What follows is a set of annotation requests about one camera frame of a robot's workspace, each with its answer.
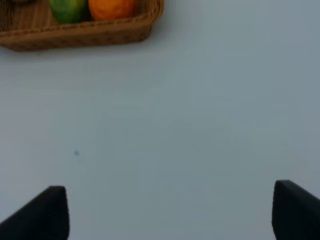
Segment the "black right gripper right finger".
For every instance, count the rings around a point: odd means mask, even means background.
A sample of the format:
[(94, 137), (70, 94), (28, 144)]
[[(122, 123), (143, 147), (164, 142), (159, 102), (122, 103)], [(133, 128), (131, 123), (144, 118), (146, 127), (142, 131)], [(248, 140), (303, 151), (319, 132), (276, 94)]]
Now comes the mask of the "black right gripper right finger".
[(271, 224), (277, 240), (319, 240), (320, 199), (293, 181), (277, 180)]

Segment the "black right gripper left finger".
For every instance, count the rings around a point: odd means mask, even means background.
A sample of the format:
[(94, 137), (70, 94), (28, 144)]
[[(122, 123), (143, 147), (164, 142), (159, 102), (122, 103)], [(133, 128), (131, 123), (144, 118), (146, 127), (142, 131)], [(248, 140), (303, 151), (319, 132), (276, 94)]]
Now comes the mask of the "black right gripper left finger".
[(67, 240), (70, 214), (64, 186), (49, 186), (0, 223), (2, 240)]

